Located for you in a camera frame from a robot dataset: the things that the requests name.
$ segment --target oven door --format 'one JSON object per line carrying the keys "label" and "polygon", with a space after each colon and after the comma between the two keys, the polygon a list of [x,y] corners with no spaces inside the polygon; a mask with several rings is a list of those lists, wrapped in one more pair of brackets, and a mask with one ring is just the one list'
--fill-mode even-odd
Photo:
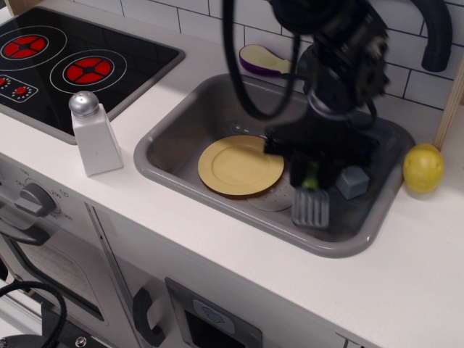
{"label": "oven door", "polygon": [[[139,347],[87,207],[66,198],[60,212],[33,217],[0,191],[1,258],[17,280],[57,287],[67,319],[84,331],[112,347]],[[37,292],[55,303],[47,292]]]}

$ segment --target red burner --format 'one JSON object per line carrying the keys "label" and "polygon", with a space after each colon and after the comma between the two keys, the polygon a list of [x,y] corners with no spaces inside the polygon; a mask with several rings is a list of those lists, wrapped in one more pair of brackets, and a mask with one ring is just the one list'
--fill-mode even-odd
{"label": "red burner", "polygon": [[69,81],[80,85],[99,82],[108,77],[113,70],[109,60],[102,57],[87,57],[73,62],[66,70]]}
{"label": "red burner", "polygon": [[46,39],[41,36],[28,35],[11,40],[4,49],[10,59],[23,59],[35,56],[46,48]]}

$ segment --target silver cap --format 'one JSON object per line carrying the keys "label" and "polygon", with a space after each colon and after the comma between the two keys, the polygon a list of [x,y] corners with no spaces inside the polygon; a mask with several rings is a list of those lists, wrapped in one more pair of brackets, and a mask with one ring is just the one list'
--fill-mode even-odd
{"label": "silver cap", "polygon": [[74,93],[69,102],[71,112],[76,117],[88,117],[99,111],[99,99],[89,91]]}

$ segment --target control dial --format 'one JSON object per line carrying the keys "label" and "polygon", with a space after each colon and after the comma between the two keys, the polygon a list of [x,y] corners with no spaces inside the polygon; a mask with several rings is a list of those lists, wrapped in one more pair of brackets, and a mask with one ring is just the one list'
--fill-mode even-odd
{"label": "control dial", "polygon": [[49,194],[35,183],[29,183],[21,190],[14,205],[36,217],[45,217],[56,207]]}
{"label": "control dial", "polygon": [[25,96],[28,93],[28,89],[24,86],[18,87],[14,90],[14,94],[17,96]]}

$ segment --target door handle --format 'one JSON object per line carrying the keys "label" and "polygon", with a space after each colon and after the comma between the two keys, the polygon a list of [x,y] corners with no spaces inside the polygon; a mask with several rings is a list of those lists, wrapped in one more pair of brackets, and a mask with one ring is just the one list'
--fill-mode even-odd
{"label": "door handle", "polygon": [[138,290],[132,301],[133,322],[136,330],[148,343],[154,347],[159,347],[166,336],[158,325],[154,328],[150,328],[146,315],[152,304],[153,301],[149,292],[144,288]]}
{"label": "door handle", "polygon": [[0,234],[19,243],[40,246],[49,240],[50,235],[43,229],[32,225],[25,230],[13,227],[0,219]]}

